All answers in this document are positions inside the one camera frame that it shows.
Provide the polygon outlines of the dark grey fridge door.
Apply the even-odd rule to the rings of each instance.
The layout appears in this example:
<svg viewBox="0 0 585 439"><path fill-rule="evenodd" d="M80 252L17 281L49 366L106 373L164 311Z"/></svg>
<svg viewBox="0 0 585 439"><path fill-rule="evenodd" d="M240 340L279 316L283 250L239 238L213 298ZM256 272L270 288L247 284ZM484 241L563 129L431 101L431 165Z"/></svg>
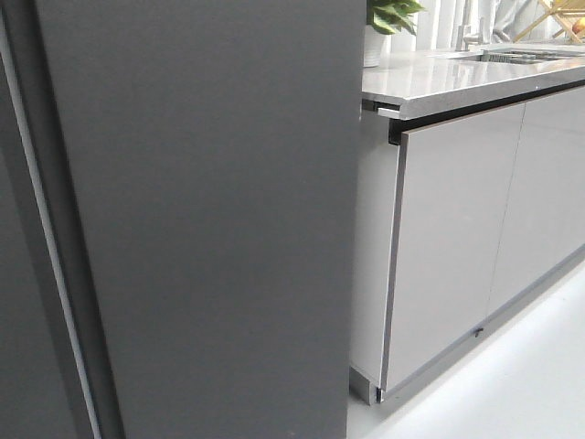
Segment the dark grey fridge door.
<svg viewBox="0 0 585 439"><path fill-rule="evenodd" d="M362 1L4 1L98 438L343 438Z"/></svg>
<svg viewBox="0 0 585 439"><path fill-rule="evenodd" d="M1 60L1 435L101 435L12 61Z"/></svg>

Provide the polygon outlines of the grey kitchen counter cabinet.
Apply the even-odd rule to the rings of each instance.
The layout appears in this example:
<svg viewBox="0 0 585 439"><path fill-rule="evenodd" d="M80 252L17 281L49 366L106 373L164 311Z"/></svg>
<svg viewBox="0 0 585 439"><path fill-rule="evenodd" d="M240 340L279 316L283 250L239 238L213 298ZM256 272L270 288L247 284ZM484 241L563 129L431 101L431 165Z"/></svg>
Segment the grey kitchen counter cabinet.
<svg viewBox="0 0 585 439"><path fill-rule="evenodd" d="M583 52L502 43L481 49ZM362 77L350 386L382 402L584 258L584 56L393 54Z"/></svg>

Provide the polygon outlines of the steel sink faucet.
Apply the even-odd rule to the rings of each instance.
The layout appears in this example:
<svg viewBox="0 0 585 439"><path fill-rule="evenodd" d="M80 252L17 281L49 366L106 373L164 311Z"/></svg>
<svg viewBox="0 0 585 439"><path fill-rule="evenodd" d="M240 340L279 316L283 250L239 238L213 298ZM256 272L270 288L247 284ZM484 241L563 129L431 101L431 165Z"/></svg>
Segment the steel sink faucet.
<svg viewBox="0 0 585 439"><path fill-rule="evenodd" d="M472 18L472 6L476 3L478 5L478 28L475 33L471 32L471 18ZM463 1L463 18L462 23L458 26L455 50L456 51L468 51L471 45L483 45L486 43L484 30L485 30L485 13L483 7L484 1Z"/></svg>

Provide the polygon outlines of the green potted plant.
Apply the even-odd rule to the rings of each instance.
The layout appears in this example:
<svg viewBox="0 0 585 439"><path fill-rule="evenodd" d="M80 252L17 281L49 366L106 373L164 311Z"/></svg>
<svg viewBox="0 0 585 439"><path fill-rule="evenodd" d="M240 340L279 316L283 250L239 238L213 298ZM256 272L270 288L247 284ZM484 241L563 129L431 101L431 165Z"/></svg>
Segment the green potted plant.
<svg viewBox="0 0 585 439"><path fill-rule="evenodd" d="M363 67L379 65L386 37L402 30L415 36L413 17L424 10L415 0L367 0Z"/></svg>

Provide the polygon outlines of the steel kitchen sink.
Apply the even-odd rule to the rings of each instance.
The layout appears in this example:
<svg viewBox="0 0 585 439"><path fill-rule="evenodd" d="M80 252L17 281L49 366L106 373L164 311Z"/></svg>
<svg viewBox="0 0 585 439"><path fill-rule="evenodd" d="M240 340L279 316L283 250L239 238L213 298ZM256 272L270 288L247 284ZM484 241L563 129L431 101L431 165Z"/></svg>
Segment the steel kitchen sink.
<svg viewBox="0 0 585 439"><path fill-rule="evenodd" d="M461 52L456 57L453 57L453 59L475 62L530 65L562 59L582 58L583 56L583 52L565 50L499 48Z"/></svg>

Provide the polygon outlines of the wooden dish rack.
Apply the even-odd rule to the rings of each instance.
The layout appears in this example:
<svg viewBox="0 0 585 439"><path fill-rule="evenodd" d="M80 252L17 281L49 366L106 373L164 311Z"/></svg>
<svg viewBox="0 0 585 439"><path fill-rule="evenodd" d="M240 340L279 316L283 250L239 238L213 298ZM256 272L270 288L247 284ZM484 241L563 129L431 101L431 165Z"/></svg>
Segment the wooden dish rack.
<svg viewBox="0 0 585 439"><path fill-rule="evenodd" d="M543 23L551 22L556 27L549 35L550 39L563 37L564 41L569 43L584 44L583 1L537 1L537 4L542 13L512 38L514 43L529 37Z"/></svg>

